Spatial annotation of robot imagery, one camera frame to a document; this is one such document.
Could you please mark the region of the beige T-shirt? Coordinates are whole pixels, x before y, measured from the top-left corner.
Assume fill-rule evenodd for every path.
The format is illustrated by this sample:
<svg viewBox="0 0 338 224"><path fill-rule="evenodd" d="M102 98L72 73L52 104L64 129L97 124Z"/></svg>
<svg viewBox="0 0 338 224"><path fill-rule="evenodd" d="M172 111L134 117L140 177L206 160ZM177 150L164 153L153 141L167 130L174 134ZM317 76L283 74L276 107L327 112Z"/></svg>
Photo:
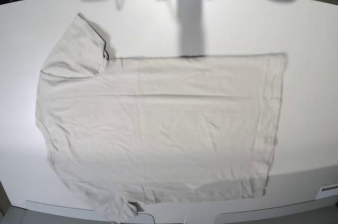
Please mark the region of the beige T-shirt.
<svg viewBox="0 0 338 224"><path fill-rule="evenodd" d="M139 204L260 198L285 64L284 54L113 58L76 16L40 71L47 160L113 223Z"/></svg>

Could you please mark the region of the white label sticker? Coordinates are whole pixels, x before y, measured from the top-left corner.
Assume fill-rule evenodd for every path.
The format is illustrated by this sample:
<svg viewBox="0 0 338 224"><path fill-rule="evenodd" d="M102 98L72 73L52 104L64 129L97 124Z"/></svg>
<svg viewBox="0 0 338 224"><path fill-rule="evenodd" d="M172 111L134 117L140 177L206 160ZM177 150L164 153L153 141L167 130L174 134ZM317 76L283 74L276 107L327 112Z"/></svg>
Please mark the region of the white label sticker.
<svg viewBox="0 0 338 224"><path fill-rule="evenodd" d="M337 164L321 167L318 169L317 172L321 176L336 177L337 176Z"/></svg>

